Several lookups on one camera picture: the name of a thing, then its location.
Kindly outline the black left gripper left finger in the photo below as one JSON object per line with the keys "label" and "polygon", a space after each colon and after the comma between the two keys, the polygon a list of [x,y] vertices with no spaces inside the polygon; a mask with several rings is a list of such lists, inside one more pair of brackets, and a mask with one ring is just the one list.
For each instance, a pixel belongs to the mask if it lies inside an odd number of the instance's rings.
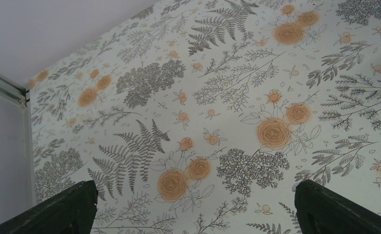
{"label": "black left gripper left finger", "polygon": [[0,224],[0,234],[89,234],[97,212],[94,181],[81,181]]}

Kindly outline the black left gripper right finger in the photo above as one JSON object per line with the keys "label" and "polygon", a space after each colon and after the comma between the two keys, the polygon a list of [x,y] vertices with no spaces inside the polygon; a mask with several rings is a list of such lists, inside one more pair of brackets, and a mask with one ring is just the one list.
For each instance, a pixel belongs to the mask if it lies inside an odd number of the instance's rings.
{"label": "black left gripper right finger", "polygon": [[304,234],[381,234],[381,216],[312,181],[296,186],[296,216]]}

